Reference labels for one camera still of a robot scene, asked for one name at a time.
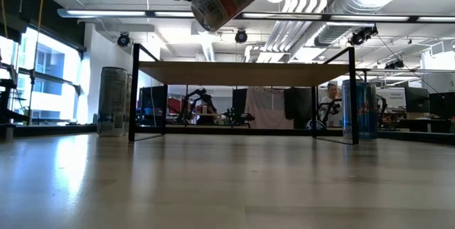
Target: person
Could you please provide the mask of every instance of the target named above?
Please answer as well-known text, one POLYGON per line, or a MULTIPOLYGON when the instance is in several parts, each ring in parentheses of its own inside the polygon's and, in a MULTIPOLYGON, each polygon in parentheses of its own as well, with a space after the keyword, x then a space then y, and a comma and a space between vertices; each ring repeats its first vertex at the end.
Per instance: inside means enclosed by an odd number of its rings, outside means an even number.
MULTIPOLYGON (((327 96, 325 96, 321 100, 321 104, 328 104, 332 102, 335 99, 340 99, 338 95, 338 88, 336 87, 335 84, 329 83, 327 85, 327 96)), ((341 109, 341 101, 336 101, 334 105, 339 105, 340 107, 336 108, 338 110, 338 113, 335 114, 335 111, 333 108, 328 111, 329 116, 326 125, 328 127, 342 127, 343 126, 343 110, 341 109)), ((321 120, 324 119, 326 116, 328 109, 328 105, 322 105, 321 109, 319 110, 319 115, 321 117, 321 120)))

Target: shelf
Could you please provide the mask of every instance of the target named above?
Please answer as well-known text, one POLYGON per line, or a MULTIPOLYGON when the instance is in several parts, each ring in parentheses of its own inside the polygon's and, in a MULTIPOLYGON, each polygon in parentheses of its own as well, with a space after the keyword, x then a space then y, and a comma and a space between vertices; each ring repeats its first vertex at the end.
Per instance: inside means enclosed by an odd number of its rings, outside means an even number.
POLYGON ((315 87, 348 72, 347 65, 140 62, 139 69, 167 85, 315 87))

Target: air duct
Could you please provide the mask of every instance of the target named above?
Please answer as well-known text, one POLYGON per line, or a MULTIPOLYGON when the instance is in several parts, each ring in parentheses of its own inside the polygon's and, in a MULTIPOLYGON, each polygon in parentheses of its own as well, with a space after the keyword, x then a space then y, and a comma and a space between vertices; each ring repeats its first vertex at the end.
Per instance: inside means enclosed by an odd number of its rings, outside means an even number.
MULTIPOLYGON (((327 8, 330 14, 375 14, 392 0, 334 0, 327 8)), ((304 58, 309 62, 319 54, 315 48, 301 48, 302 46, 329 47, 352 30, 352 26, 332 26, 327 23, 312 23, 302 38, 292 49, 291 56, 304 58)))

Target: fluorescent light fixture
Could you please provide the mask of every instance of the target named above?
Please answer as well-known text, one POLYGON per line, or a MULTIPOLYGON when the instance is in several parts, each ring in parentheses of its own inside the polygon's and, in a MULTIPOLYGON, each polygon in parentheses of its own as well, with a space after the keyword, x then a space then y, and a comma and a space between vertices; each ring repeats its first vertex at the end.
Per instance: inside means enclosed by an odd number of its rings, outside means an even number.
POLYGON ((390 22, 405 22, 409 16, 375 16, 375 15, 333 15, 331 20, 339 21, 390 21, 390 22))
POLYGON ((71 16, 145 16, 145 11, 68 10, 71 16))
POLYGON ((420 16, 417 22, 455 22, 455 16, 420 16))
POLYGON ((244 19, 274 19, 274 20, 319 20, 321 15, 300 14, 300 13, 243 13, 244 19))
POLYGON ((373 27, 374 23, 357 23, 357 22, 327 22, 328 26, 357 26, 357 27, 373 27))
POLYGON ((181 18, 194 18, 193 12, 182 12, 182 11, 157 11, 155 12, 156 17, 181 17, 181 18))

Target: hanging rope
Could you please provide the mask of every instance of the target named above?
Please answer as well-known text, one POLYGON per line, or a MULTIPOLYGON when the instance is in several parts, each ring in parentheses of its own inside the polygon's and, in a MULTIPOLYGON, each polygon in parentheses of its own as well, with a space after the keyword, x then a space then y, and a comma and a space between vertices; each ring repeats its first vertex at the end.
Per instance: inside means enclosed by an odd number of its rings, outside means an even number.
POLYGON ((3 27, 5 30, 5 37, 8 38, 8 27, 6 26, 6 12, 5 12, 5 0, 1 0, 1 15, 3 16, 3 27))

